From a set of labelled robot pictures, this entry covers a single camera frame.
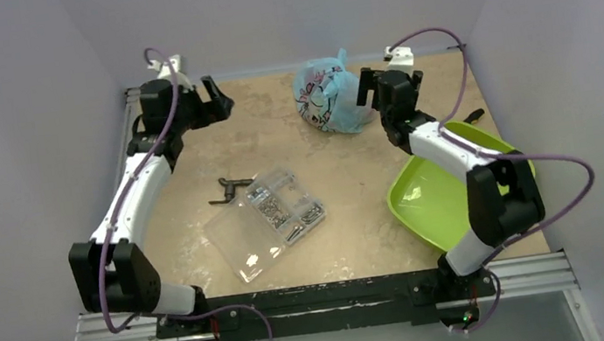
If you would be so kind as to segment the light blue plastic bag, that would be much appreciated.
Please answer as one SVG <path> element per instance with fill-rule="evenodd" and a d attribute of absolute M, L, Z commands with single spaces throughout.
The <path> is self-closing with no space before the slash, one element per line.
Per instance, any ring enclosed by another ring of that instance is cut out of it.
<path fill-rule="evenodd" d="M 296 111 L 322 132 L 356 134 L 376 118 L 371 107 L 358 106 L 360 79 L 346 67 L 345 49 L 335 57 L 307 61 L 293 80 Z"/>

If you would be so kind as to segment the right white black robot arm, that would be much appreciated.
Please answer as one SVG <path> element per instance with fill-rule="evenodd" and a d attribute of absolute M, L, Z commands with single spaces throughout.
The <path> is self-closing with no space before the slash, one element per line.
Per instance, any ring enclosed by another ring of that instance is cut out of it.
<path fill-rule="evenodd" d="M 472 274 L 510 237 L 524 235 L 545 217 L 531 163 L 520 151 L 483 148 L 416 108 L 421 71 L 360 71 L 357 105 L 379 112 L 395 147 L 436 164 L 466 186 L 469 229 L 439 260 L 438 287 L 450 297 L 470 288 Z"/>

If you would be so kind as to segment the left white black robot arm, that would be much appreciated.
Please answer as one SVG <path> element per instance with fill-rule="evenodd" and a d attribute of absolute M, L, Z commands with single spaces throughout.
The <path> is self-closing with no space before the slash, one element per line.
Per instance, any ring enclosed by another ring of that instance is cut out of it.
<path fill-rule="evenodd" d="M 210 323 L 204 291 L 164 282 L 141 249 L 153 206 L 184 148 L 183 134 L 222 122 L 234 101 L 211 76 L 202 76 L 203 101 L 195 86 L 167 79 L 140 86 L 141 112 L 131 126 L 125 168 L 104 219 L 90 239 L 68 252 L 85 310 L 96 313 L 173 316 L 192 334 Z"/>

